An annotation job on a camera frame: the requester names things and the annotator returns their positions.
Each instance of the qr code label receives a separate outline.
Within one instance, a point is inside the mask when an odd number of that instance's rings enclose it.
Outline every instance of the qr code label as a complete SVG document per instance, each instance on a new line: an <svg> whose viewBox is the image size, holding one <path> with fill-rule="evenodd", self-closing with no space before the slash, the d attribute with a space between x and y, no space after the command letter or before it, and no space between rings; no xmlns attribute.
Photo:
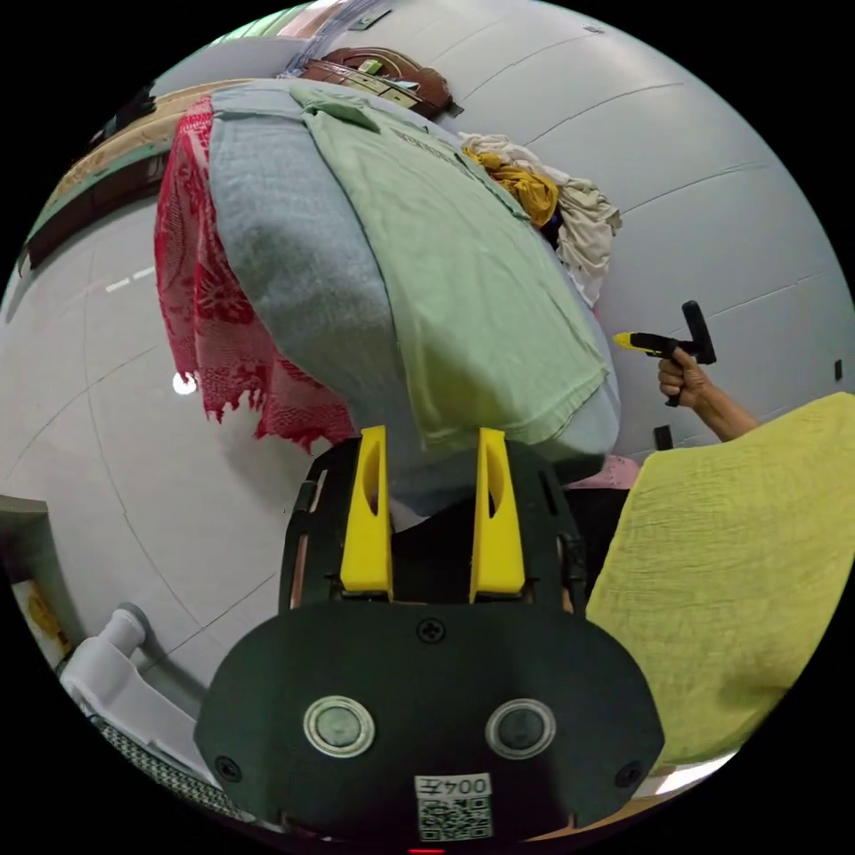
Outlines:
<svg viewBox="0 0 855 855"><path fill-rule="evenodd" d="M423 843L479 840L493 836L490 799L419 799L419 837Z"/></svg>
<svg viewBox="0 0 855 855"><path fill-rule="evenodd" d="M419 775L419 835L423 843L449 843L493 836L490 775Z"/></svg>

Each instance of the hand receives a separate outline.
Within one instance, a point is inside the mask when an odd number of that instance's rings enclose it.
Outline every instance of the hand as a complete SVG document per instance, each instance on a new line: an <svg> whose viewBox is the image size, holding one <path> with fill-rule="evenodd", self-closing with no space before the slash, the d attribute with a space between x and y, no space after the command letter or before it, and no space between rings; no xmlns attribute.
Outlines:
<svg viewBox="0 0 855 855"><path fill-rule="evenodd" d="M680 406L695 409L713 384L698 368L697 362L678 347L671 359L659 362L659 391L671 397L680 396Z"/></svg>

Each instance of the black and white patterned mat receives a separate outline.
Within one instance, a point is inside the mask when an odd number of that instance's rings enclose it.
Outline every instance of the black and white patterned mat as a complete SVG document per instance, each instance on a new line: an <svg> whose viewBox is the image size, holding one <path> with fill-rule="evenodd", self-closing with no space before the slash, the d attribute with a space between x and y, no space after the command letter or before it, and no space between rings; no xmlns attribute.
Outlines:
<svg viewBox="0 0 855 855"><path fill-rule="evenodd" d="M245 810L235 807L228 796L207 781L183 771L173 763L158 757L148 748L112 727L100 716L91 716L89 721L101 731L102 736L137 769L144 772L175 795L179 795L202 807L214 810L239 822L255 822L256 818Z"/></svg>

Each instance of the pink cloth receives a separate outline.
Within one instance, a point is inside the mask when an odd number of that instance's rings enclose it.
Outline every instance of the pink cloth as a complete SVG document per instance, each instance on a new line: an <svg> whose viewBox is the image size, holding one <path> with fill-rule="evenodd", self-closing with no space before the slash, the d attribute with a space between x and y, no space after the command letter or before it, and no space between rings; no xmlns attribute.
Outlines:
<svg viewBox="0 0 855 855"><path fill-rule="evenodd" d="M641 467L628 457L611 456L606 465L590 478L574 481L566 490L629 490L635 484Z"/></svg>
<svg viewBox="0 0 855 855"><path fill-rule="evenodd" d="M208 184L213 118L210 98L184 115L158 200L155 269L175 368L198 381L205 412L218 421L246 394L261 413L257 437L307 451L319 438L339 443L355 436L345 402L277 351L225 256Z"/></svg>

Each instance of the crumpled white cloth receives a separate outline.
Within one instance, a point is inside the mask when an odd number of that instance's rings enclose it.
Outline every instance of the crumpled white cloth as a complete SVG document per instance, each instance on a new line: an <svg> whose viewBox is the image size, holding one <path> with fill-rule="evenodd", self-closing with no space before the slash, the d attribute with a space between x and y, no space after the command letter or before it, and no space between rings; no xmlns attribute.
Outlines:
<svg viewBox="0 0 855 855"><path fill-rule="evenodd" d="M504 134L458 134L463 148L475 154L497 154L502 163L549 178L558 187L558 209L562 224L558 230L557 254L570 271L576 288L593 307L608 274L612 239L620 229L621 212L584 178L541 163L538 157Z"/></svg>

